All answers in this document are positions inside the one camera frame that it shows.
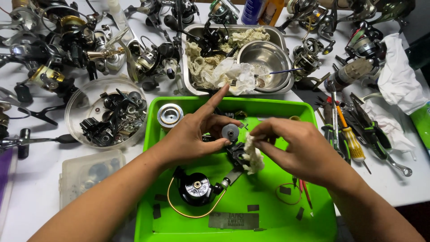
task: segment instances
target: white tissue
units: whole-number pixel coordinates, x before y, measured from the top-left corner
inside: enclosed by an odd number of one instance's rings
[[[378,80],[379,90],[387,103],[398,105],[410,115],[423,107],[428,99],[424,97],[423,88],[409,66],[399,34],[390,34],[382,41],[387,45],[387,62]]]
[[[264,168],[263,155],[252,143],[254,138],[249,132],[246,133],[246,142],[243,148],[246,154],[243,155],[243,158],[249,161],[249,166],[243,165],[243,168],[248,171],[248,175],[255,174]]]
[[[412,152],[414,150],[415,145],[405,137],[402,126],[389,112],[378,104],[373,103],[371,99],[367,100],[361,107],[371,120],[378,122],[378,126],[387,135],[393,149],[402,152]]]
[[[255,89],[254,68],[248,63],[235,63],[234,57],[228,57],[221,61],[213,71],[203,70],[201,73],[204,81],[221,88],[226,83],[236,80],[236,86],[230,86],[230,93],[238,96]]]

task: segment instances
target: tape piece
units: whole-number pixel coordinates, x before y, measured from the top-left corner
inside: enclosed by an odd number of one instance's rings
[[[301,219],[303,218],[303,212],[304,212],[304,208],[300,207],[300,209],[298,210],[297,216],[296,218],[301,221]]]
[[[283,193],[283,194],[291,195],[291,188],[280,186],[279,187],[279,192]]]
[[[259,228],[258,213],[232,214],[223,212],[212,212],[209,214],[209,228],[253,230]]]
[[[161,210],[160,210],[160,203],[154,204],[152,207],[154,211],[152,212],[152,216],[154,219],[161,218]]]
[[[155,201],[167,202],[167,196],[163,194],[155,194]]]
[[[248,205],[248,212],[259,211],[260,205]]]

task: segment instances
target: round plastic container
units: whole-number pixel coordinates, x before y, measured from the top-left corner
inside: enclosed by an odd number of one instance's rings
[[[107,109],[103,105],[103,98],[100,97],[100,94],[105,92],[107,94],[118,93],[116,89],[125,94],[132,91],[139,92],[142,99],[146,100],[140,88],[126,78],[106,77],[87,83],[72,95],[64,114],[67,129],[76,140],[84,145],[98,149],[124,149],[135,145],[144,136],[147,121],[146,116],[143,119],[142,126],[131,137],[116,145],[99,147],[83,136],[83,131],[79,123],[87,118],[95,118],[101,122],[101,117]]]

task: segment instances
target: brush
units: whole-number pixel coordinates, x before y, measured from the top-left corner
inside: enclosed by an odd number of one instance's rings
[[[273,72],[270,72],[270,73],[260,74],[260,75],[255,74],[255,75],[254,75],[254,77],[256,78],[256,77],[259,77],[259,76],[265,76],[265,75],[271,75],[271,74],[278,74],[278,73],[284,73],[284,72],[289,72],[289,71],[297,71],[297,70],[301,70],[301,69],[303,69],[303,68],[297,68],[297,69],[291,69],[291,70],[284,70],[284,71],[273,71]]]

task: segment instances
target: orange bottle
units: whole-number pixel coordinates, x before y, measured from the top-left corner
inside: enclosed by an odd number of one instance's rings
[[[269,0],[266,3],[266,7],[258,20],[261,25],[275,26],[281,15],[282,9],[284,8],[284,0]]]

